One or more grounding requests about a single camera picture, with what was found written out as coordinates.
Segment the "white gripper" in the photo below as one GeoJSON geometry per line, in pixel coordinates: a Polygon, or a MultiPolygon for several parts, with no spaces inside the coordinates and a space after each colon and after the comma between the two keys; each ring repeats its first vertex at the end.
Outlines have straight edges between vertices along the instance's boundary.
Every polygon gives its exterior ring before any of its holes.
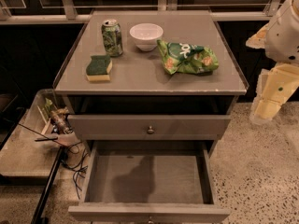
{"type": "MultiPolygon", "coordinates": [[[[246,46],[252,49],[264,49],[267,32],[268,23],[246,41],[246,46]]],[[[256,96],[250,108],[250,121],[256,125],[271,121],[298,87],[298,66],[278,63],[270,72],[263,69],[258,77],[256,96]]]]}

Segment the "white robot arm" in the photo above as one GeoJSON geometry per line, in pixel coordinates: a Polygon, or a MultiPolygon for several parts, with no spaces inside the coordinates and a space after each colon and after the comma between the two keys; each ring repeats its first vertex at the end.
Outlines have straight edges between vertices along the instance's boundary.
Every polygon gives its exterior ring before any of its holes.
{"type": "Polygon", "coordinates": [[[250,110],[253,123],[265,124],[299,88],[299,0],[285,0],[246,46],[264,49],[265,55],[276,62],[270,70],[261,71],[250,110]]]}

